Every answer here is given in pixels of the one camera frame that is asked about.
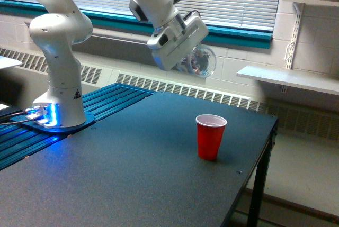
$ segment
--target red plastic cup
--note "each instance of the red plastic cup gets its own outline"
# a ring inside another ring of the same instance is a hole
[[[214,161],[217,159],[227,121],[212,114],[199,115],[195,120],[198,124],[198,156]]]

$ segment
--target wall shelf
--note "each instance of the wall shelf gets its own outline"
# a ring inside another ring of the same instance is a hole
[[[22,63],[16,59],[10,59],[0,56],[0,69],[20,66]]]
[[[283,0],[290,1],[299,4],[306,4],[311,6],[330,6],[330,7],[339,7],[339,2],[335,1],[321,1],[321,0]]]
[[[267,83],[275,83],[283,86],[302,88],[331,95],[339,95],[339,78],[312,72],[288,70],[264,65],[253,65],[246,66],[240,70],[237,75]]]

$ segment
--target dark gray tabletop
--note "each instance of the dark gray tabletop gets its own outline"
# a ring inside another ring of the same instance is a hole
[[[228,120],[216,162],[197,156],[207,113]],[[0,226],[221,226],[275,123],[157,93],[0,171]]]

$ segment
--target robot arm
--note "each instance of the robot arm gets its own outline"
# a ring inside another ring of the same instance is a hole
[[[155,29],[147,42],[157,66],[200,77],[211,75],[216,66],[216,57],[200,42],[208,35],[208,29],[193,11],[181,17],[175,4],[180,0],[130,0],[130,10],[140,21],[150,21]]]
[[[81,95],[81,66],[74,58],[72,45],[91,36],[92,23],[73,0],[37,1],[49,12],[30,24],[31,37],[46,57],[49,76],[48,91],[34,101],[34,105],[48,106],[47,118],[38,122],[48,128],[77,126],[86,118]]]

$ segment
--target teal window frame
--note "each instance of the teal window frame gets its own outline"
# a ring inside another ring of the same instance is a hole
[[[82,12],[91,19],[94,26],[106,26],[144,33],[153,32],[150,23],[139,22],[134,16],[89,10],[82,10]],[[0,13],[17,16],[39,16],[46,14],[47,10],[40,4],[1,0]],[[232,29],[215,25],[208,25],[208,29],[209,35],[204,39],[204,42],[208,44],[230,44],[269,49],[273,38],[272,32]]]

